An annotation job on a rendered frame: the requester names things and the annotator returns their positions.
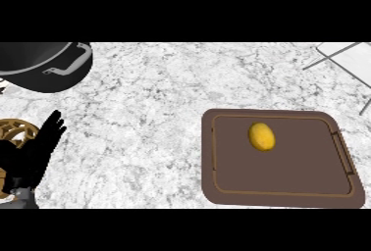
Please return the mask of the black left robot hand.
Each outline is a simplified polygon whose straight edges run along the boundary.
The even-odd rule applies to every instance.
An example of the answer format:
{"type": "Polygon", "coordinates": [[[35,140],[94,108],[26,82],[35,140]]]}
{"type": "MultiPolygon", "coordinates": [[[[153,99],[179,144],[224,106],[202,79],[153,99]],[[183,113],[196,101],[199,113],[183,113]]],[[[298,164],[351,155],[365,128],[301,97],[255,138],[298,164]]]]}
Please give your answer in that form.
{"type": "Polygon", "coordinates": [[[54,110],[41,125],[37,137],[22,148],[10,141],[0,140],[0,168],[6,172],[1,191],[6,194],[17,188],[37,188],[65,129],[60,112],[54,110]]]}

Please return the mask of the brown tray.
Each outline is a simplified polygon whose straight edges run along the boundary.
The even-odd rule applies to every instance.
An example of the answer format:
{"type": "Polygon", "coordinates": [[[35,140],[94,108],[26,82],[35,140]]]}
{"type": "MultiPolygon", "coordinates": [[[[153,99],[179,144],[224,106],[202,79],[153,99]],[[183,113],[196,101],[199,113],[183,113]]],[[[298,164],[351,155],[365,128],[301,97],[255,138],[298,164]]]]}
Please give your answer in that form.
{"type": "Polygon", "coordinates": [[[340,129],[323,112],[210,109],[201,118],[201,188],[216,204],[359,208],[365,191],[340,129]],[[269,151],[248,130],[264,123],[269,151]]]}

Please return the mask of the brown wicker basket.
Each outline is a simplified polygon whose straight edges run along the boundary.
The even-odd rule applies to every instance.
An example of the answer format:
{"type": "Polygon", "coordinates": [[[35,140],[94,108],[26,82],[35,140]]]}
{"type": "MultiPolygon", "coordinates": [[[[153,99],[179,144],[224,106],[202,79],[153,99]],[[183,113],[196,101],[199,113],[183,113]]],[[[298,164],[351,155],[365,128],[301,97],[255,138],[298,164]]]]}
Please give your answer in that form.
{"type": "MultiPolygon", "coordinates": [[[[19,119],[0,120],[0,140],[12,142],[17,148],[37,137],[38,128],[34,124],[19,119]]],[[[6,171],[0,168],[0,203],[10,202],[16,197],[1,191],[6,171]]]]}

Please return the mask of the yellow oval vegetable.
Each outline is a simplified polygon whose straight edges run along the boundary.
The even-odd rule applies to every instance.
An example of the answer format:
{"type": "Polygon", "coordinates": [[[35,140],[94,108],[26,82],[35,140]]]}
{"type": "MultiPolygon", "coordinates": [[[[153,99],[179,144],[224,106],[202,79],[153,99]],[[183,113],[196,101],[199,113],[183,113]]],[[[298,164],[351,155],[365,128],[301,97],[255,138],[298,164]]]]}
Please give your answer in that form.
{"type": "Polygon", "coordinates": [[[260,151],[269,151],[275,147],[275,135],[264,123],[254,123],[248,130],[250,142],[260,151]]]}

